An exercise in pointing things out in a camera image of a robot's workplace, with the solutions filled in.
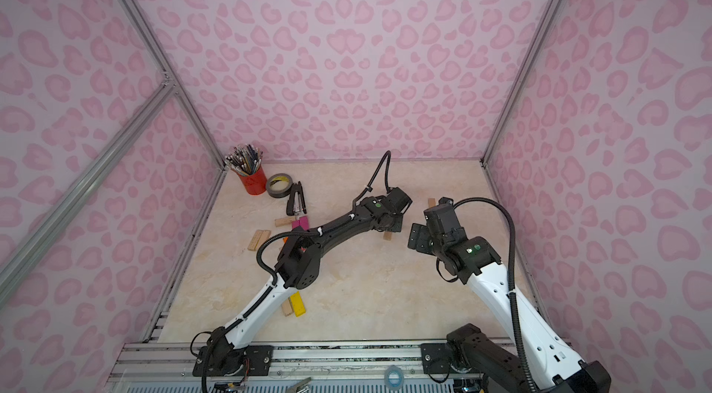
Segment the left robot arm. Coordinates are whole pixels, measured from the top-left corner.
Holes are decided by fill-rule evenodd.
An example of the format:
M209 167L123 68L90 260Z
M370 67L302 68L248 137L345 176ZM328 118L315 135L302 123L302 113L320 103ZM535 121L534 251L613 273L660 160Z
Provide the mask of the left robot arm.
M290 296L312 285L321 261L342 243L370 231L399 233L411 198L398 187L385 195L356 202L337 219L305 230L297 227L268 239L256 260L269 279L251 302L230 322L215 328L196 354L193 376L233 376L247 367L247 348L268 319Z

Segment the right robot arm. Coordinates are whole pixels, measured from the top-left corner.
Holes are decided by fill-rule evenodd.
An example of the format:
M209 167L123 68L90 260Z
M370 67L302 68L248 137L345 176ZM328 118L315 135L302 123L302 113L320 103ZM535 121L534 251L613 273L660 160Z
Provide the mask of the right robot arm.
M442 198L426 209L424 224L414 224L408 247L436 259L451 282L460 282L477 295L514 343L510 352L493 342L474 324L446 337L450 369L481 374L508 392L608 392L612 378L600 361L585 361L557 335L515 283L517 235L507 209L490 198L475 196L498 209L509 230L508 257L503 259L483 237L467 236L457 209L467 204Z

